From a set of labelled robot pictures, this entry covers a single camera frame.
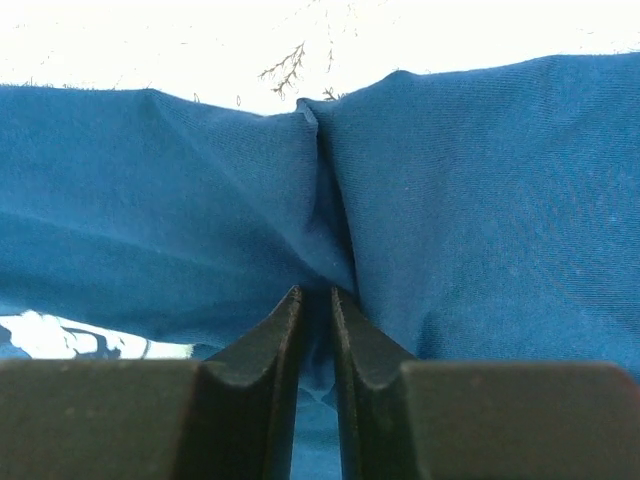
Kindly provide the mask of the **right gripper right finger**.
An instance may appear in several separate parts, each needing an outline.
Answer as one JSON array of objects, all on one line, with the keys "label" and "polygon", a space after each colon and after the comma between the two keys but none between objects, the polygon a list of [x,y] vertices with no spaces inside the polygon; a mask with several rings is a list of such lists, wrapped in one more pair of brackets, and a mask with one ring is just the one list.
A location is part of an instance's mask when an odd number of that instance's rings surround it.
[{"label": "right gripper right finger", "polygon": [[331,294],[347,479],[639,475],[639,388],[606,362],[420,360]]}]

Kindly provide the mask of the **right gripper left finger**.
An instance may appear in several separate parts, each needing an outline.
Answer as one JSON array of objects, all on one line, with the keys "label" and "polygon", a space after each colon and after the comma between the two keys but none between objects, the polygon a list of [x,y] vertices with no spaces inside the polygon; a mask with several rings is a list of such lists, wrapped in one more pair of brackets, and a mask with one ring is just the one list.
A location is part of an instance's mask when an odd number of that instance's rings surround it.
[{"label": "right gripper left finger", "polygon": [[204,361],[3,361],[2,478],[288,478],[302,299]]}]

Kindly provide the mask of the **navy blue t shirt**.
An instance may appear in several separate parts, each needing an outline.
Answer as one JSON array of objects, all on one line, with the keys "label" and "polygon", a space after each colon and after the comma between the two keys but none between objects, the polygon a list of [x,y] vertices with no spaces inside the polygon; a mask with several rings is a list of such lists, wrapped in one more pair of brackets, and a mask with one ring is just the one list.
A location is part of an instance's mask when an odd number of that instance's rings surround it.
[{"label": "navy blue t shirt", "polygon": [[259,116],[153,90],[1,90],[1,311],[198,357],[294,285],[292,475],[337,479],[339,286],[426,360],[639,372],[639,58],[397,71]]}]

